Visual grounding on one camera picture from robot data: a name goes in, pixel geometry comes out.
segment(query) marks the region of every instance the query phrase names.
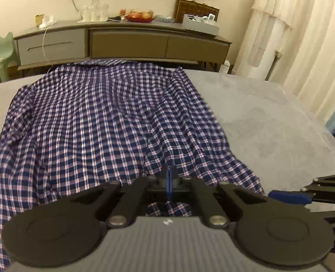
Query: circular suction pad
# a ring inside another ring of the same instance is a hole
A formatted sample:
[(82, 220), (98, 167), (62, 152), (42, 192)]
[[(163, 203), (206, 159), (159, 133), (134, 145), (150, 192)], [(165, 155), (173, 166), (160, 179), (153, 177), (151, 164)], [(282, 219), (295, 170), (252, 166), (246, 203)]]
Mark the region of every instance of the circular suction pad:
[(265, 203), (254, 205), (237, 223), (235, 237), (248, 254), (274, 267), (308, 267), (331, 250), (330, 225), (301, 206), (281, 210)]
[(11, 260), (58, 267), (92, 252), (101, 228), (87, 206), (56, 202), (18, 214), (4, 225), (2, 243)]

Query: gray storage box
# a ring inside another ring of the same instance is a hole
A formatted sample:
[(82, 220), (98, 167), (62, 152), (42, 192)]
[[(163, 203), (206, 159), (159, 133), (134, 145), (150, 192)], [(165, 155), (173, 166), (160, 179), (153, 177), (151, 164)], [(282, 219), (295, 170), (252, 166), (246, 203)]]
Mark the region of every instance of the gray storage box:
[(182, 25), (187, 30), (203, 32), (213, 36), (219, 34), (219, 26), (205, 23), (201, 21), (201, 17), (195, 15), (185, 14)]

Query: gray tablecloth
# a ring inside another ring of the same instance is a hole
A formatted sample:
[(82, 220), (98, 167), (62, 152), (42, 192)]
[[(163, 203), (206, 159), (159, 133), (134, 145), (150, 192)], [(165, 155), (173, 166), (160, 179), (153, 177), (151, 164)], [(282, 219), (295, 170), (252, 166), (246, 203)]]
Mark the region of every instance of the gray tablecloth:
[[(299, 190), (314, 177), (335, 174), (335, 138), (280, 86), (200, 70), (186, 73), (214, 111), (233, 153), (258, 174), (267, 193)], [(0, 131), (18, 88), (40, 77), (0, 84)]]

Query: wooden sideboard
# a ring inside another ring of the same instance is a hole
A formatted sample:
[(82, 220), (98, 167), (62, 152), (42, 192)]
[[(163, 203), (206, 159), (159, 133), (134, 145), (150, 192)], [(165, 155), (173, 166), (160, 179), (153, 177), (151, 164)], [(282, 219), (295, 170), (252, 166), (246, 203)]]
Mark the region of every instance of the wooden sideboard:
[(98, 58), (218, 65), (224, 63), (231, 44), (179, 23), (61, 21), (46, 34), (45, 30), (32, 28), (14, 37), (20, 70)]

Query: green chair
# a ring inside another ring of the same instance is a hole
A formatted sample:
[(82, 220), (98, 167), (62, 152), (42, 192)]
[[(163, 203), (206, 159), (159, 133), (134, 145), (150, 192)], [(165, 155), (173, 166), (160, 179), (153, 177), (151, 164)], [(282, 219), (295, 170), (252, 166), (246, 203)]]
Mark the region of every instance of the green chair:
[(7, 67), (10, 62), (20, 65), (20, 59), (14, 46), (13, 33), (10, 32), (5, 38), (0, 37), (0, 80), (6, 82), (9, 80)]

